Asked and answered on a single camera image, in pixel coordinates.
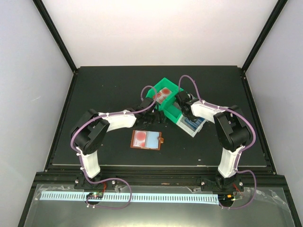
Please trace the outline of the green bin with black cards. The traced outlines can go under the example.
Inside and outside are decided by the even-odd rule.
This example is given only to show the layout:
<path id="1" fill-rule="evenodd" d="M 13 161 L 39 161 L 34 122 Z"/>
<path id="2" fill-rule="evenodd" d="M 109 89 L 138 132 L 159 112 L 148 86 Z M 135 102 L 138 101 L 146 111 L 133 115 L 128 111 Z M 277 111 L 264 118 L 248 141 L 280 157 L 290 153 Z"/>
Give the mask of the green bin with black cards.
<path id="1" fill-rule="evenodd" d="M 177 124 L 178 120 L 182 116 L 181 107 L 175 99 L 167 101 L 163 108 L 165 116 L 170 119 L 174 124 Z"/>

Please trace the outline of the white bin with blue cards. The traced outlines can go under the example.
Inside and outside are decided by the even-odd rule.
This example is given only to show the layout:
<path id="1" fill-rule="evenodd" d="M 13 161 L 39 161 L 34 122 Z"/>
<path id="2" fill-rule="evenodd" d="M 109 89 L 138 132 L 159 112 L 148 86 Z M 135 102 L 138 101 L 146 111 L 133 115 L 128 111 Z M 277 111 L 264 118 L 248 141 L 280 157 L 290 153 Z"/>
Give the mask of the white bin with blue cards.
<path id="1" fill-rule="evenodd" d="M 177 126 L 194 138 L 206 122 L 207 120 L 201 117 L 197 118 L 196 121 L 191 121 L 182 115 L 177 121 Z"/>

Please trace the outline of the brown leather card holder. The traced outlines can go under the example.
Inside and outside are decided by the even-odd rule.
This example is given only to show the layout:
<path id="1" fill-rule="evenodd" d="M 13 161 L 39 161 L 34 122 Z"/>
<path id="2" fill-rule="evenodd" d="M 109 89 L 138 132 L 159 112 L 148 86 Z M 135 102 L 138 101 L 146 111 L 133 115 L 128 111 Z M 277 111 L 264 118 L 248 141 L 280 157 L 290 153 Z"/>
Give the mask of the brown leather card holder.
<path id="1" fill-rule="evenodd" d="M 162 137 L 162 133 L 158 131 L 145 131 L 147 132 L 147 138 L 145 141 L 145 147 L 144 148 L 139 148 L 139 147 L 134 147 L 133 142 L 134 142 L 134 134 L 136 130 L 133 130 L 132 133 L 132 139 L 131 139 L 131 148 L 136 148 L 136 149 L 147 149 L 147 150 L 160 150 L 161 145 L 164 143 L 164 138 Z"/>

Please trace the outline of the green bin with red cards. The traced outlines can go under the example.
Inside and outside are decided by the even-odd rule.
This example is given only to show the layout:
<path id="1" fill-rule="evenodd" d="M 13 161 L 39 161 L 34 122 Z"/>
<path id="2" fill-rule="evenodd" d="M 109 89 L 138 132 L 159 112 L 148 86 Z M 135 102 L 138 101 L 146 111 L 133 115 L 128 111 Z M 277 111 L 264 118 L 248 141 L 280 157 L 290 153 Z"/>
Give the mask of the green bin with red cards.
<path id="1" fill-rule="evenodd" d="M 163 78 L 156 85 L 154 85 L 155 91 L 153 88 L 150 88 L 145 97 L 154 99 L 156 97 L 156 103 L 160 111 L 168 108 L 170 105 L 173 105 L 175 102 L 175 95 L 179 91 L 178 85 L 174 84 L 167 78 Z"/>

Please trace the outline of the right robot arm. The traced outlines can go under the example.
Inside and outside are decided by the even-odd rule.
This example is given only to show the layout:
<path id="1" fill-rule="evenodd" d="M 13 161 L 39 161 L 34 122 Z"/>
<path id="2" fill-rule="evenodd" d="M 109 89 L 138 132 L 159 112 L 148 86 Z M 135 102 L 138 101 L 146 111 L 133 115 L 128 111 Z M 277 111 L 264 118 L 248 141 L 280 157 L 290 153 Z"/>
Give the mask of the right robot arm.
<path id="1" fill-rule="evenodd" d="M 175 98 L 183 116 L 189 120 L 196 122 L 203 118 L 215 124 L 223 151 L 214 181 L 220 191 L 226 191 L 235 181 L 242 151 L 253 138 L 249 122 L 243 119 L 241 109 L 236 105 L 217 106 L 192 98 L 186 91 L 178 92 Z"/>

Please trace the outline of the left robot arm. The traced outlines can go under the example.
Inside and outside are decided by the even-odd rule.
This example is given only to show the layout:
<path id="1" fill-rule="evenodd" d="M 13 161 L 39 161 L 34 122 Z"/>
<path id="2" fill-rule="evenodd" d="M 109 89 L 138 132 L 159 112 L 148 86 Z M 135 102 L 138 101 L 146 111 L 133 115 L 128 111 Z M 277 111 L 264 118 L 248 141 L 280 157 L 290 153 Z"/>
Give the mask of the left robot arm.
<path id="1" fill-rule="evenodd" d="M 161 124 L 165 121 L 164 112 L 152 98 L 143 98 L 136 107 L 120 112 L 101 113 L 89 109 L 71 130 L 70 140 L 70 147 L 76 151 L 80 160 L 80 169 L 86 176 L 86 185 L 91 189 L 96 189 L 101 185 L 98 149 L 107 132 Z"/>

